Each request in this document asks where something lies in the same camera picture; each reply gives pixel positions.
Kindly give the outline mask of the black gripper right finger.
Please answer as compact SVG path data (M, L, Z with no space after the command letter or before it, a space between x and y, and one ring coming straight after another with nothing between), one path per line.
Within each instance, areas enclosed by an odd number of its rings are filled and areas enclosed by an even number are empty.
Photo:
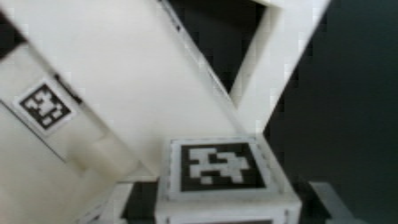
M368 224L368 222L353 216L330 183L311 181L309 185L330 214L325 224Z

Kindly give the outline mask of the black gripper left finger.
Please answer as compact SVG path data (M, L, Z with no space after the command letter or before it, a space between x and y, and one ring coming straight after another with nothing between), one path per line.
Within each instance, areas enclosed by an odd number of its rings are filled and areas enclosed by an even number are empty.
M131 183L117 183L99 203L76 219L76 224L128 224L122 212L133 189Z

